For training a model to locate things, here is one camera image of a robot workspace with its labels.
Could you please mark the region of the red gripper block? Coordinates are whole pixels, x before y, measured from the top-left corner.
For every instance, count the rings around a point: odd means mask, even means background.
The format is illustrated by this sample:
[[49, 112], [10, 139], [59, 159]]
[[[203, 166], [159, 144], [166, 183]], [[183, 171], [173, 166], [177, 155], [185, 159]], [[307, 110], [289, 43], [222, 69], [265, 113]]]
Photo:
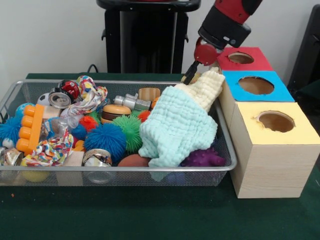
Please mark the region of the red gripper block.
[[213, 45], [207, 43], [201, 37], [199, 37], [195, 44], [193, 56], [194, 62], [188, 68], [188, 70], [181, 79], [181, 81], [186, 82], [186, 84], [190, 84], [190, 82], [192, 81], [193, 77], [195, 76], [198, 70], [198, 65], [212, 65], [216, 61], [218, 52]]

